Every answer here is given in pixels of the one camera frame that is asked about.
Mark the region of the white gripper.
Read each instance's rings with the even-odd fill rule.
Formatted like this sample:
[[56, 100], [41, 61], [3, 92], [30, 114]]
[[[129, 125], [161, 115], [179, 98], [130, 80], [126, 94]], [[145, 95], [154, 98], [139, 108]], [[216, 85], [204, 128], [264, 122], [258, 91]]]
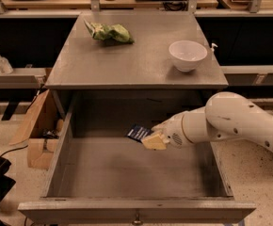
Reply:
[[178, 113], [166, 121], [155, 125], [149, 136], [141, 139], [142, 144], [148, 150], [165, 150], [168, 145], [175, 148], [193, 146], [194, 143], [187, 137], [184, 129], [184, 118], [187, 112]]

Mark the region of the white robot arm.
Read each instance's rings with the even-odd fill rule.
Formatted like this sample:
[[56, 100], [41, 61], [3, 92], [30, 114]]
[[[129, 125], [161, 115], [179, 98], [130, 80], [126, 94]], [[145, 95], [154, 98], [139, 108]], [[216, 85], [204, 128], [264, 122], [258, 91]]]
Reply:
[[239, 94], [220, 92], [204, 107], [155, 125], [141, 142], [149, 150], [165, 150], [168, 146], [183, 148], [235, 138], [252, 141], [273, 153], [273, 115]]

